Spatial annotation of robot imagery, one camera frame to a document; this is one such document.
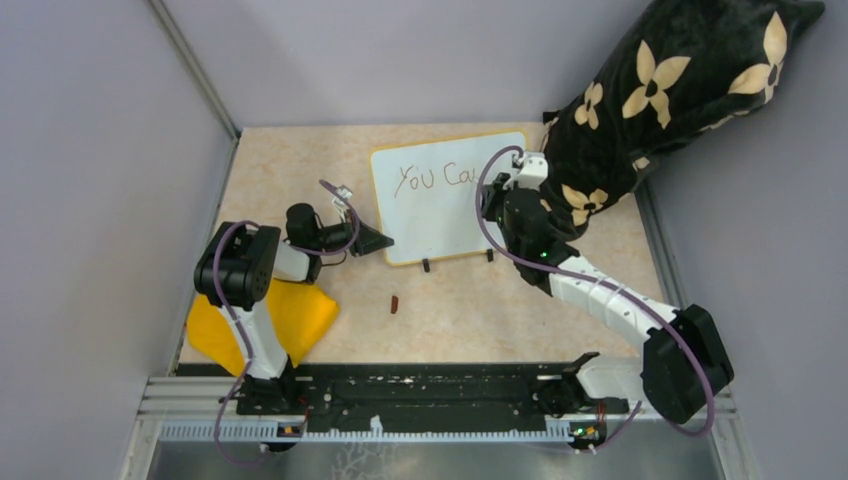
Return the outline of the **yellow-framed whiteboard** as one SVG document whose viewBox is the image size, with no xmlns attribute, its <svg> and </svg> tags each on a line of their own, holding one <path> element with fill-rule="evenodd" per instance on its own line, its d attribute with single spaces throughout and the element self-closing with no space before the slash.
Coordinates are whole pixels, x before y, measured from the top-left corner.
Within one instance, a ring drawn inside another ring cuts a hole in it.
<svg viewBox="0 0 848 480">
<path fill-rule="evenodd" d="M 400 266 L 490 249 L 474 211 L 480 174 L 501 148 L 525 148 L 527 140 L 521 130 L 505 130 L 373 151 L 379 230 L 395 241 L 386 261 Z"/>
</svg>

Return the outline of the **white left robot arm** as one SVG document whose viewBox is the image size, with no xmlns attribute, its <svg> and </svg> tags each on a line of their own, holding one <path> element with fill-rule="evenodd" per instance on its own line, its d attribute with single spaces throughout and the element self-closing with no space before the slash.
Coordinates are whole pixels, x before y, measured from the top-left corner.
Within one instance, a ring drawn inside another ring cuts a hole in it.
<svg viewBox="0 0 848 480">
<path fill-rule="evenodd" d="M 346 206 L 339 213 L 339 223 L 323 225 L 311 205 L 297 203 L 284 228 L 225 222 L 195 268 L 190 345 L 233 375 L 267 380 L 260 399 L 277 414 L 300 399 L 298 384 L 283 374 L 341 310 L 316 284 L 322 268 L 334 255 L 361 257 L 394 243 Z"/>
</svg>

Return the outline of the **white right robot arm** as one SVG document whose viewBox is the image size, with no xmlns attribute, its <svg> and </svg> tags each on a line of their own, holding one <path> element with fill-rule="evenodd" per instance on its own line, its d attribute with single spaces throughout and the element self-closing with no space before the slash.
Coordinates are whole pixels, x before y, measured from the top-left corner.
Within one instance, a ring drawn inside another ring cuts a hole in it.
<svg viewBox="0 0 848 480">
<path fill-rule="evenodd" d="M 478 183 L 475 213 L 484 236 L 490 225 L 500 231 L 493 247 L 524 282 L 582 308 L 640 351 L 635 361 L 595 356 L 579 366 L 563 385 L 569 408 L 588 412 L 610 397 L 646 401 L 677 429 L 699 412 L 714 421 L 716 397 L 735 373 L 705 308 L 658 302 L 605 275 L 553 234 L 538 191 L 512 185 L 507 173 Z"/>
</svg>

